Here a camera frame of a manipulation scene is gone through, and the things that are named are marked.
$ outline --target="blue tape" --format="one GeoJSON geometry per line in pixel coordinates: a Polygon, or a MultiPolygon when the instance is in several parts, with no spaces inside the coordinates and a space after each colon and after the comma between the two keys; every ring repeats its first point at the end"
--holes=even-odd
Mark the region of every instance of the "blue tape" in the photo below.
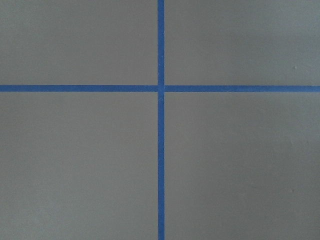
{"type": "Polygon", "coordinates": [[[166,85],[166,92],[232,92],[232,93],[262,93],[262,92],[320,92],[320,86],[298,85],[166,85]]]}
{"type": "Polygon", "coordinates": [[[0,92],[157,92],[157,85],[0,85],[0,92]]]}
{"type": "Polygon", "coordinates": [[[165,240],[165,3],[158,0],[158,240],[165,240]]]}

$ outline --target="blue painter's tape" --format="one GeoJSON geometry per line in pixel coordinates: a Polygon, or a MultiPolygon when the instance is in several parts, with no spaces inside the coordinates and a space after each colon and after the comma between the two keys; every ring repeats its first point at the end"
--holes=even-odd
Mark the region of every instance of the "blue painter's tape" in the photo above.
{"type": "Polygon", "coordinates": [[[165,240],[165,2],[158,0],[158,240],[165,240]]]}
{"type": "Polygon", "coordinates": [[[285,92],[320,92],[320,86],[298,85],[166,85],[166,92],[230,92],[230,93],[285,93],[285,92]]]}
{"type": "Polygon", "coordinates": [[[157,92],[157,85],[0,85],[0,92],[157,92]]]}

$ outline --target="gray wall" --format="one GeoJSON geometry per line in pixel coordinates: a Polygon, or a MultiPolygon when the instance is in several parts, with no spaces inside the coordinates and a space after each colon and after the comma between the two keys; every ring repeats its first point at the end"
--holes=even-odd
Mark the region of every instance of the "gray wall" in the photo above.
{"type": "MultiPolygon", "coordinates": [[[[166,0],[167,85],[320,85],[320,1],[166,0]]],[[[156,85],[156,0],[0,0],[1,85],[156,85]]],[[[167,240],[318,240],[319,93],[166,93],[167,240]]],[[[0,93],[0,239],[156,240],[157,93],[0,93]]]]}

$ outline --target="blue line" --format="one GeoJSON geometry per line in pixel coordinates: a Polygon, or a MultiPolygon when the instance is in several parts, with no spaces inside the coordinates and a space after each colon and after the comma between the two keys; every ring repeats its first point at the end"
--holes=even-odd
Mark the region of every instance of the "blue line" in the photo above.
{"type": "Polygon", "coordinates": [[[0,85],[0,92],[157,92],[157,85],[0,85]]]}
{"type": "Polygon", "coordinates": [[[166,85],[166,92],[233,92],[233,93],[262,93],[262,92],[320,92],[320,86],[298,85],[166,85]]]}
{"type": "Polygon", "coordinates": [[[158,240],[165,240],[165,1],[158,0],[158,240]]]}

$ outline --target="vertical tape strip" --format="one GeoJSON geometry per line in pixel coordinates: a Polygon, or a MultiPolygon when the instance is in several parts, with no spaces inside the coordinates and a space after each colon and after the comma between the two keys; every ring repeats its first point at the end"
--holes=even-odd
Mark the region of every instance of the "vertical tape strip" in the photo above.
{"type": "Polygon", "coordinates": [[[158,240],[165,240],[165,3],[158,0],[158,240]]]}

